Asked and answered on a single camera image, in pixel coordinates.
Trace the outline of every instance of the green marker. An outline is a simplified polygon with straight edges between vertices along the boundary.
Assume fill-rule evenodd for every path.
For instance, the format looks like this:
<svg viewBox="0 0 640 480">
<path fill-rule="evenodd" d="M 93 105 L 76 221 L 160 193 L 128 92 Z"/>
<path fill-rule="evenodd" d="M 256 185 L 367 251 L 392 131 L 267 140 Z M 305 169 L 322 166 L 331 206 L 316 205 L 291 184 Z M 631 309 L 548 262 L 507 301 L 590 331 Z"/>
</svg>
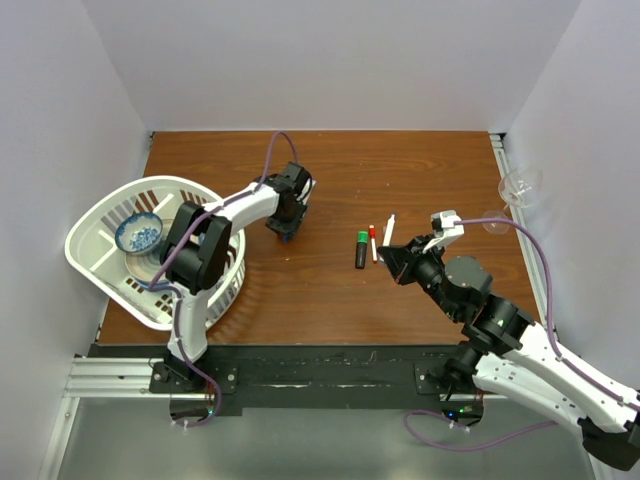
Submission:
<svg viewBox="0 0 640 480">
<path fill-rule="evenodd" d="M 364 268 L 367 261 L 367 243 L 369 243 L 369 233 L 358 232 L 358 243 L 356 243 L 356 268 Z"/>
</svg>

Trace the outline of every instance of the wooden tabletop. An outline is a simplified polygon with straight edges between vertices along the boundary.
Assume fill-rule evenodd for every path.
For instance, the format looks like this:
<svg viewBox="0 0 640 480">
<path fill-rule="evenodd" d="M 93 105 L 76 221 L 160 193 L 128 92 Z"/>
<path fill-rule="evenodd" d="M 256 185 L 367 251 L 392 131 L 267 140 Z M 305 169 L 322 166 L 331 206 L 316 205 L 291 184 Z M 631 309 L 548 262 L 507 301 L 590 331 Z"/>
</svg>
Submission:
<svg viewBox="0 0 640 480">
<path fill-rule="evenodd" d="M 257 222 L 246 229 L 247 276 L 235 303 L 208 332 L 210 343 L 457 343 L 451 323 L 417 285 L 395 285 L 374 265 L 354 268 L 356 237 L 378 236 L 396 212 L 393 244 L 431 232 L 429 217 L 455 209 L 477 218 L 500 209 L 500 180 L 486 132 L 292 132 L 300 163 L 317 181 L 293 242 Z M 271 132 L 157 133 L 145 175 L 176 175 L 227 196 L 260 175 Z M 284 140 L 271 172 L 291 159 Z M 448 248 L 475 256 L 494 291 L 536 315 L 513 229 L 491 235 L 469 226 Z M 166 343 L 111 301 L 99 343 Z"/>
</svg>

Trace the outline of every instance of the plastic basket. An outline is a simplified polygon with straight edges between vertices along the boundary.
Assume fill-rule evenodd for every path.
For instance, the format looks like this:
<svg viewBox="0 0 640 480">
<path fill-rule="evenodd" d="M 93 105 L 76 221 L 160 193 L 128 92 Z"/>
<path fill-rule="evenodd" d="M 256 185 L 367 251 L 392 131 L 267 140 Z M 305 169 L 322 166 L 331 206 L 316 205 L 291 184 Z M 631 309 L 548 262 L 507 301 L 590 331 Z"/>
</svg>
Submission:
<svg viewBox="0 0 640 480">
<path fill-rule="evenodd" d="M 169 331 L 171 294 L 149 292 L 131 276 L 125 253 L 115 245 L 114 233 L 134 213 L 152 211 L 161 218 L 174 218 L 187 200 L 202 205 L 221 197 L 179 177 L 147 177 L 131 182 L 103 198 L 73 226 L 65 242 L 67 260 L 144 325 Z M 209 300 L 207 328 L 222 317 L 242 288 L 245 248 L 244 230 L 240 230 L 229 242 L 224 274 Z"/>
</svg>

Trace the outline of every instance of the blue and white bowl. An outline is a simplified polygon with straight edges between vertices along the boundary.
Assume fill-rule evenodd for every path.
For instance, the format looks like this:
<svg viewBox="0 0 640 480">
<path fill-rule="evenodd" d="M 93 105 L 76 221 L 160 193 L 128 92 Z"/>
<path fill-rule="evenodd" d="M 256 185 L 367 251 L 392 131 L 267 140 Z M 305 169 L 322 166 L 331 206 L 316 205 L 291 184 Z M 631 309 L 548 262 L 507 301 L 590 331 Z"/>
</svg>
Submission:
<svg viewBox="0 0 640 480">
<path fill-rule="evenodd" d="M 162 219 L 151 212 L 137 213 L 120 224 L 116 246 L 131 255 L 145 255 L 162 241 Z"/>
</svg>

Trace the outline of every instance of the clear glass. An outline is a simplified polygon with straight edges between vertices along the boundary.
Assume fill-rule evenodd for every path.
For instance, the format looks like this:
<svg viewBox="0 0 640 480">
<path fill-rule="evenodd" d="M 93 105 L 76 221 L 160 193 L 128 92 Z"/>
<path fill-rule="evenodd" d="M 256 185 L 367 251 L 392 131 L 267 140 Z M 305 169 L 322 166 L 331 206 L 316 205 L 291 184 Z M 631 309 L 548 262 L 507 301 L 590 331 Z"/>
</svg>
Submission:
<svg viewBox="0 0 640 480">
<path fill-rule="evenodd" d="M 528 208 L 535 205 L 540 199 L 542 191 L 542 170 L 530 165 L 522 165 L 506 175 L 498 184 L 498 193 L 506 202 L 500 210 L 489 210 L 482 218 L 508 218 L 505 213 L 509 206 L 516 208 Z M 486 231 L 501 235 L 509 230 L 504 223 L 485 223 Z"/>
</svg>

